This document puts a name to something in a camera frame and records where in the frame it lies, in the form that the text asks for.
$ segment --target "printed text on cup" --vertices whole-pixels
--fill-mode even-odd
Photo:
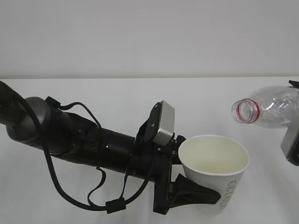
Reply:
[[[225,195],[223,197],[222,202],[220,203],[220,209],[224,209],[227,206],[233,192],[237,186],[237,181],[231,181],[228,183],[228,188],[226,189]]]

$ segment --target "cup rim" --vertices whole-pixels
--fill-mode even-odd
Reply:
[[[246,153],[247,157],[248,157],[248,162],[246,164],[246,166],[242,169],[242,170],[239,170],[239,171],[236,171],[236,172],[233,172],[233,173],[225,173],[225,174],[220,174],[220,173],[209,173],[209,172],[205,172],[205,171],[201,171],[201,170],[197,170],[197,169],[193,169],[187,165],[185,165],[182,161],[181,161],[181,158],[180,158],[180,148],[184,145],[184,143],[186,143],[188,140],[191,140],[191,139],[195,139],[195,138],[198,138],[198,137],[217,137],[217,138],[223,138],[223,139],[227,139],[227,140],[230,140],[236,144],[238,144]],[[221,135],[216,135],[216,134],[202,134],[202,135],[197,135],[197,136],[194,136],[194,137],[191,137],[187,140],[185,140],[178,148],[178,158],[179,160],[181,161],[182,165],[184,165],[185,167],[187,167],[188,169],[190,170],[193,170],[194,172],[196,173],[200,173],[200,174],[204,174],[204,175],[208,175],[208,176],[234,176],[234,175],[237,175],[237,174],[240,174],[242,172],[244,172],[247,167],[249,166],[250,164],[250,156],[249,156],[249,153],[247,151],[247,149],[241,145],[239,142],[231,139],[231,138],[228,138],[228,137],[225,137],[225,136],[221,136]]]

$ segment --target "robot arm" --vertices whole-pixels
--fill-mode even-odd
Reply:
[[[83,106],[95,123],[65,112],[74,105]],[[185,138],[174,138],[174,109],[165,101],[155,104],[136,137],[131,137],[102,128],[82,103],[61,106],[51,97],[46,100],[38,97],[23,99],[0,82],[0,123],[6,125],[11,139],[44,151],[55,188],[64,199],[80,208],[108,213],[123,210],[141,194],[148,181],[155,183],[153,211],[161,214],[185,204],[215,204],[220,198],[218,192],[199,186],[181,174],[171,182],[171,168],[173,164],[181,164],[178,147]],[[106,176],[101,168],[136,176],[144,182],[127,200],[120,197],[106,202],[105,206],[90,201],[86,205],[61,189],[51,156],[97,167],[104,175],[99,186]]]

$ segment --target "black cable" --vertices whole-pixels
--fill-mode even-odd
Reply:
[[[43,151],[44,151],[44,155],[47,161],[47,165],[49,168],[49,172],[50,172],[50,176],[51,179],[53,181],[53,184],[57,190],[57,192],[61,195],[61,197],[63,197],[66,201],[68,201],[69,203],[85,209],[85,210],[91,210],[91,211],[105,211],[106,210],[106,206],[90,206],[81,202],[78,202],[77,200],[73,199],[72,197],[70,197],[67,193],[64,192],[64,190],[61,188],[59,181],[57,179],[55,170],[54,170],[54,166],[53,166],[53,162],[52,162],[52,158],[50,155],[50,151],[48,148],[48,144],[47,144],[47,140],[44,137],[43,134],[43,130],[41,127],[41,124],[39,123],[39,120],[35,114],[35,112],[32,110],[31,106],[26,102],[26,100],[21,97],[17,92],[15,92],[13,89],[11,89],[8,85],[6,85],[13,93],[14,97],[16,98],[16,100],[24,107],[24,109],[26,110],[26,112],[28,113],[28,115],[31,117],[37,132],[41,135],[41,140],[42,140],[42,146],[43,146]]]
[[[122,192],[119,198],[123,197],[123,194],[125,193],[125,188],[126,188],[126,184],[127,184],[127,180],[128,180],[128,175],[125,174],[125,177],[123,178],[123,187],[122,187]]]
[[[69,109],[71,109],[73,106],[75,105],[81,105],[82,107],[84,107],[87,112],[89,113],[89,115],[94,119],[94,121],[96,122],[96,124],[99,126],[99,128],[101,129],[101,126],[100,126],[100,123],[98,122],[98,120],[95,118],[95,116],[92,114],[92,112],[83,104],[83,103],[80,103],[80,102],[74,102],[74,103],[71,103],[71,104],[68,104],[66,106],[59,106],[59,109],[62,110],[62,111],[67,111]],[[154,169],[154,162],[155,162],[155,156],[156,156],[156,151],[154,151],[153,153],[153,156],[152,156],[152,161],[151,161],[151,165],[150,165],[150,168],[149,168],[149,172],[146,176],[146,178],[144,179],[142,185],[140,186],[140,188],[136,191],[135,194],[133,194],[129,199],[127,199],[125,201],[126,204],[129,204],[131,203],[132,201],[134,201],[142,192],[143,190],[145,189],[146,185],[148,184],[148,182],[150,181],[150,176],[152,174],[152,171]],[[125,175],[124,177],[124,185],[123,185],[123,189],[122,189],[122,192],[121,192],[121,197],[123,197],[123,194],[124,194],[124,191],[125,191],[125,186],[126,186],[126,183],[127,183],[127,178],[128,176]],[[89,196],[96,190],[98,189],[99,186],[97,186],[95,189],[93,189],[90,193],[89,193]],[[88,202],[91,204],[92,202],[89,200],[89,196],[87,197],[87,200]]]
[[[99,170],[99,171],[102,172],[102,179],[101,179],[101,182],[98,184],[98,186],[96,186],[94,189],[92,189],[91,192],[89,192],[88,195],[87,195],[87,201],[88,201],[88,203],[89,203],[90,205],[92,205],[92,206],[97,206],[97,205],[94,204],[94,203],[90,200],[90,196],[92,195],[92,193],[93,193],[95,190],[99,189],[99,188],[104,184],[104,182],[105,182],[105,180],[106,180],[106,173],[105,173],[105,171],[102,170],[100,167],[97,167],[97,170]]]
[[[101,130],[101,124],[99,123],[99,121],[95,118],[95,116],[93,115],[93,113],[87,108],[87,106],[85,106],[83,103],[80,102],[74,102],[65,106],[59,106],[58,108],[62,111],[67,111],[69,109],[71,109],[73,106],[75,105],[80,105],[82,107],[84,107],[84,109],[88,112],[88,114],[93,118],[93,120],[95,121],[95,123],[97,124],[97,126],[99,127],[99,129]]]
[[[151,165],[150,165],[150,168],[149,168],[149,172],[146,176],[146,178],[144,179],[141,187],[136,191],[135,194],[133,194],[130,198],[128,198],[125,203],[126,204],[129,204],[131,203],[132,201],[134,201],[142,192],[143,190],[145,189],[146,185],[148,184],[148,182],[150,181],[150,176],[153,172],[153,169],[154,169],[154,164],[155,164],[155,158],[156,158],[156,154],[157,154],[157,151],[154,150],[153,152],[153,156],[152,156],[152,159],[151,159]]]

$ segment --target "white wall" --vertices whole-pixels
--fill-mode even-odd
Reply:
[[[0,77],[299,74],[298,0],[2,0]]]
[[[247,148],[251,164],[219,216],[206,216],[200,205],[170,209],[166,216],[154,213],[153,183],[126,210],[107,215],[84,211],[64,201],[54,189],[43,152],[13,142],[0,126],[0,223],[296,224],[299,167],[290,164],[280,149],[285,130],[239,124],[230,115],[234,101],[260,87],[287,85],[287,81],[286,77],[6,80],[23,97],[50,95],[63,105],[84,102],[103,127],[132,136],[152,106],[164,99],[176,109],[176,134],[187,138],[199,134],[228,136]],[[72,112],[88,117],[80,107]],[[99,183],[100,173],[92,167],[57,159],[54,166],[62,187],[86,203],[86,195]],[[173,171],[173,178],[183,173],[181,166],[174,166]],[[125,198],[141,183],[129,178]],[[92,199],[103,205],[120,195],[122,184],[122,174],[107,170],[107,182]]]

